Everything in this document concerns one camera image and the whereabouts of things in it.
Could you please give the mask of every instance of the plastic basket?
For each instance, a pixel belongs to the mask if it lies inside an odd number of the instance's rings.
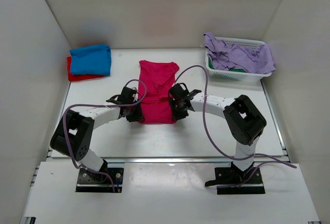
[[[262,41],[255,41],[255,40],[247,40],[247,39],[237,39],[237,38],[228,38],[228,37],[216,37],[218,41],[224,40],[228,45],[232,45],[236,43],[240,46],[251,47],[256,49],[260,45],[265,44]],[[212,69],[208,66],[208,50],[205,52],[205,62],[206,62],[206,69],[210,77],[213,78],[226,78],[226,79],[236,79],[239,81],[249,81],[249,82],[256,82],[262,79],[263,77],[269,77],[272,73],[268,74],[258,74],[258,73],[240,73],[240,72],[231,72],[231,71],[223,71],[223,70],[216,70]]]

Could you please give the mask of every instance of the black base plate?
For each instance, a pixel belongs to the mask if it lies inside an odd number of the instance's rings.
[[[232,173],[231,167],[217,167],[214,171],[216,174],[216,180],[219,181],[221,186],[230,186],[240,183],[237,179],[228,180],[228,177]],[[249,181],[240,187],[220,188],[217,186],[217,195],[249,195],[265,193],[260,168],[258,168]]]
[[[120,173],[120,177],[117,179],[119,184],[119,189],[116,184],[116,174]],[[103,182],[97,183],[93,181],[88,175],[85,169],[80,169],[77,179],[76,192],[102,192],[102,193],[121,193],[123,188],[121,185],[123,184],[124,178],[124,168],[108,168],[108,174],[114,183],[114,192],[111,186],[111,183],[106,179]]]

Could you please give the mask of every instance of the green cloth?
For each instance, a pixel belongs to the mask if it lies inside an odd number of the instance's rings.
[[[235,69],[235,68],[231,68],[231,69],[229,69],[229,71],[239,72],[239,73],[246,73],[243,69]]]
[[[208,67],[211,68],[211,69],[215,69],[212,65],[212,61],[210,58],[208,58]]]
[[[211,68],[211,69],[215,69],[212,65],[212,60],[210,58],[208,58],[208,67]],[[235,68],[231,68],[229,71],[239,72],[239,73],[246,73],[243,69],[235,69]]]

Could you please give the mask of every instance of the white wall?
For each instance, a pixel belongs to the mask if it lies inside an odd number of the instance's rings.
[[[199,47],[203,33],[261,39],[281,0],[46,0],[72,47]]]
[[[266,86],[289,155],[330,223],[330,0],[283,0],[263,40],[277,68]]]
[[[46,157],[69,49],[45,0],[0,0],[0,223],[19,223]]]

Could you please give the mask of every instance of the purple cloth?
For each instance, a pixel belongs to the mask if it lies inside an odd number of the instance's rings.
[[[275,71],[274,61],[267,44],[253,50],[235,43],[227,45],[218,41],[211,32],[204,34],[204,47],[209,49],[208,56],[214,69],[229,71],[243,69],[248,73],[267,74]]]

